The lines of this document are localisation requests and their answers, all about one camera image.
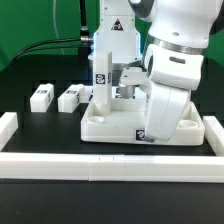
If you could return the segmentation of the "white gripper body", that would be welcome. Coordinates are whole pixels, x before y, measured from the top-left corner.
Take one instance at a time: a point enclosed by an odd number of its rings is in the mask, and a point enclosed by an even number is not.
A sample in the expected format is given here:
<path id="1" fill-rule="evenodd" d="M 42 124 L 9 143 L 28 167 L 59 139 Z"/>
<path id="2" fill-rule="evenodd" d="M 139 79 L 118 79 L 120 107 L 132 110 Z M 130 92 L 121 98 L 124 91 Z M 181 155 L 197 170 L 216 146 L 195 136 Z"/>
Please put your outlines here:
<path id="1" fill-rule="evenodd" d="M 189 103 L 190 91 L 150 82 L 145 139 L 169 141 Z"/>

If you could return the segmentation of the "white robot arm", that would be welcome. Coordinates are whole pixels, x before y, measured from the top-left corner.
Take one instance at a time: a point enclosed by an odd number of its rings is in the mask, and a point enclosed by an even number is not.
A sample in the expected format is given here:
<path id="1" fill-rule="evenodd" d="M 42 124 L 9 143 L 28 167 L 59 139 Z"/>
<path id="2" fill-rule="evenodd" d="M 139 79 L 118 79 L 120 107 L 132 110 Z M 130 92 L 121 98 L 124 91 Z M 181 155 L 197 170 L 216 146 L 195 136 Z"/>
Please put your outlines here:
<path id="1" fill-rule="evenodd" d="M 139 52 L 135 16 L 151 24 L 143 65 L 148 70 L 147 140 L 174 135 L 189 95 L 201 79 L 203 51 L 223 0 L 100 0 L 100 25 L 93 52 L 109 51 L 115 63 L 128 63 Z"/>

